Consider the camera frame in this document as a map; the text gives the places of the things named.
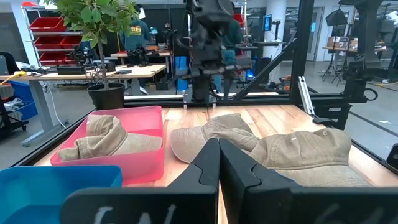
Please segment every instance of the black plant pot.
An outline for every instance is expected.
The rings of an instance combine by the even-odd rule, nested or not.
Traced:
[[[110,110],[123,108],[124,105],[124,84],[110,83],[109,89],[105,90],[105,85],[95,85],[88,87],[89,96],[97,110]]]

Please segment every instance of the cardboard box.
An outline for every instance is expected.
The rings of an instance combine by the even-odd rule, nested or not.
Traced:
[[[348,47],[349,37],[329,37],[328,39],[328,47],[333,48],[333,44],[335,48],[343,48],[346,49]],[[351,40],[349,45],[350,49],[355,49],[358,47],[358,38]]]

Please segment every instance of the blue bin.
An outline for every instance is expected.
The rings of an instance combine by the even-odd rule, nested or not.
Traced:
[[[27,121],[27,120],[31,119],[31,117],[34,117],[37,115],[37,109],[36,109],[36,105],[34,102],[23,101],[23,103],[25,103],[26,105],[21,108],[18,108],[17,111],[21,112],[22,120]]]
[[[17,109],[17,111],[22,113],[22,120],[27,121],[32,117],[37,115],[36,105],[33,101],[32,92],[30,91],[29,84],[16,82],[16,81],[8,81],[14,89],[14,96],[18,97],[22,100],[25,106]]]
[[[30,91],[29,84],[16,82],[16,81],[8,81],[14,89],[14,96],[20,98],[22,101],[33,102],[32,92]]]
[[[188,73],[187,58],[184,56],[175,58],[175,74],[179,77]],[[181,78],[177,81],[177,90],[187,90],[188,81]]]
[[[60,223],[60,209],[74,191],[121,187],[118,166],[13,167],[0,172],[0,223]]]

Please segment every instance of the workbench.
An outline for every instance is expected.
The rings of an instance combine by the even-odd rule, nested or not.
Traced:
[[[160,57],[165,57],[166,59],[166,72],[170,72],[170,62],[173,63],[174,60],[171,58],[171,53],[170,52],[159,52]],[[124,58],[127,58],[127,52],[126,51],[121,51],[115,54],[111,54],[111,57],[117,57],[120,58],[121,65],[124,65]]]
[[[294,131],[316,131],[325,128],[312,122],[313,118],[294,105],[276,106],[232,106],[213,108],[170,108],[163,109],[164,133],[165,133],[165,167],[163,177],[155,182],[131,187],[164,187],[176,179],[188,164],[179,161],[170,147],[170,133],[178,128],[190,128],[202,126],[215,116],[240,113],[242,119],[258,137],[273,134],[288,134]],[[51,166],[50,158],[56,149],[39,160],[36,166]],[[375,187],[398,187],[398,176],[390,172],[384,166],[370,158],[368,155],[352,146],[349,154],[350,166],[370,184]],[[220,191],[218,203],[218,223],[228,223],[223,196]]]
[[[357,53],[358,52],[358,49],[354,49],[354,48],[349,48],[349,49],[347,49],[346,47],[344,48],[344,47],[335,47],[335,48],[333,48],[333,47],[322,47],[323,49],[326,49],[326,50],[334,50],[335,51],[335,57],[334,57],[334,59],[333,59],[333,68],[337,68],[337,63],[338,63],[338,60],[340,59],[340,52],[352,52],[352,53]],[[374,49],[374,51],[375,52],[385,52],[385,51],[388,51],[388,49],[387,48],[375,48]]]
[[[110,80],[131,80],[131,94],[140,95],[139,83],[137,78],[152,78],[154,75],[165,69],[165,65],[151,65],[146,67],[131,67],[126,66],[117,67],[118,70],[131,70],[130,74],[117,75],[116,72],[106,73],[106,77]],[[9,78],[9,75],[2,75],[0,79],[5,80]],[[59,75],[57,73],[49,73],[42,75],[40,77],[25,76],[25,77],[14,77],[11,80],[28,80],[30,85],[30,91],[37,108],[38,116],[42,125],[42,130],[38,133],[32,135],[26,140],[22,141],[24,147],[28,147],[33,140],[42,139],[42,141],[47,141],[55,133],[61,130],[61,126],[54,125],[51,119],[51,114],[49,111],[49,106],[44,97],[44,92],[42,85],[39,81],[47,80],[91,80],[90,75]]]

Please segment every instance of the beige cap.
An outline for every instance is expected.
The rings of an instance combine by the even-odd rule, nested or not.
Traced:
[[[99,156],[130,154],[158,150],[162,138],[143,134],[129,134],[119,119],[109,115],[89,115],[86,137],[77,139],[72,148],[58,151],[63,161]]]
[[[307,187],[366,187],[348,165],[351,138],[337,129],[298,131],[263,138],[250,156]]]
[[[173,130],[170,144],[177,158],[190,163],[210,138],[225,138],[247,152],[259,141],[240,114],[229,114],[212,118],[204,126]]]

